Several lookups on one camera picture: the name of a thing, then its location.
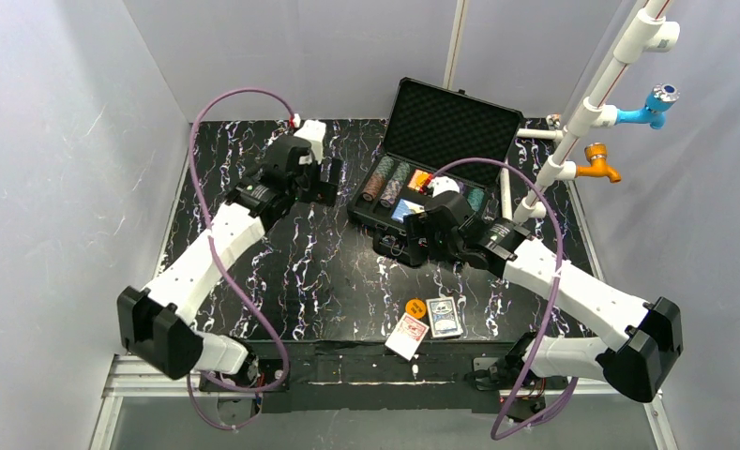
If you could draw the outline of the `orange dealer button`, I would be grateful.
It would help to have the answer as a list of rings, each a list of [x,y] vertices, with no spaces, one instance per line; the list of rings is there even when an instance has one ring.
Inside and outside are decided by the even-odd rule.
[[[427,314],[427,306],[423,300],[413,298],[406,302],[405,312],[415,319],[421,320]]]

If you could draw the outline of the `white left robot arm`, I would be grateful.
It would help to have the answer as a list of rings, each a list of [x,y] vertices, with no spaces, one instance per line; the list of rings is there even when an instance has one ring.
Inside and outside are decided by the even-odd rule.
[[[236,375],[253,362],[239,341],[198,333],[192,323],[205,298],[229,268],[296,203],[334,204],[341,160],[322,180],[325,126],[308,121],[281,135],[262,163],[246,172],[225,196],[207,228],[165,271],[142,289],[127,286],[117,297],[123,347],[171,380],[192,370]]]

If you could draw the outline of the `black poker set case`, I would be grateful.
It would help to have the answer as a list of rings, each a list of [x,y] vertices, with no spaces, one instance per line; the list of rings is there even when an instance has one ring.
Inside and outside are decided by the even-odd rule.
[[[414,170],[433,174],[454,160],[471,159],[445,175],[461,184],[460,194],[464,197],[472,188],[484,189],[484,212],[492,189],[498,185],[499,170],[479,163],[479,159],[504,159],[523,122],[523,115],[517,110],[469,97],[462,91],[450,91],[413,78],[401,79],[380,153],[346,206],[350,219],[371,232],[376,253],[410,266],[404,225],[392,220],[391,214],[400,199],[424,206],[431,198],[424,188],[416,192],[406,187]],[[384,156],[394,158],[395,166],[379,195],[373,202],[366,202],[361,192]],[[408,162],[411,170],[394,205],[384,208],[379,204],[381,194],[401,162]]]

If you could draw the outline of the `dark green chip stack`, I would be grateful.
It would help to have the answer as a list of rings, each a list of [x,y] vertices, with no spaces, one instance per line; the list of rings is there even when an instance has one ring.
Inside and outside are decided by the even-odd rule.
[[[384,156],[379,160],[373,175],[380,177],[382,180],[386,180],[394,166],[395,159],[389,156]]]

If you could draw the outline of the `blue playing card deck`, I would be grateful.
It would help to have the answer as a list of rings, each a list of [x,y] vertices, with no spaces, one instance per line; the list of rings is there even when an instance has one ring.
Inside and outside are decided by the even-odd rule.
[[[458,338],[462,335],[461,322],[452,297],[427,299],[425,305],[433,338]]]

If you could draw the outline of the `red playing card deck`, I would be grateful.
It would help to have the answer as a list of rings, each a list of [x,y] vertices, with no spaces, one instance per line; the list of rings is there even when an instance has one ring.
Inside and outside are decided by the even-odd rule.
[[[405,312],[385,341],[385,347],[406,361],[416,354],[430,327]]]

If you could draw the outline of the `brown poker chip stack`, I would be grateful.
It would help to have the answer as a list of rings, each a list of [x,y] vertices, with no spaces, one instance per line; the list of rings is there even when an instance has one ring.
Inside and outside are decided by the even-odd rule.
[[[361,198],[366,202],[373,202],[385,185],[385,178],[380,174],[372,174],[365,184]]]

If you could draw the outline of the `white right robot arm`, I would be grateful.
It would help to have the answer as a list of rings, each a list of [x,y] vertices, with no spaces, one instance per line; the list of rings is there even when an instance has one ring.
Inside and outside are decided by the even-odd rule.
[[[516,284],[590,328],[592,337],[521,337],[493,374],[527,381],[579,377],[604,381],[632,400],[653,400],[683,351],[680,308],[621,292],[557,256],[505,218],[486,220],[457,192],[429,200],[403,220],[421,258],[466,263]]]

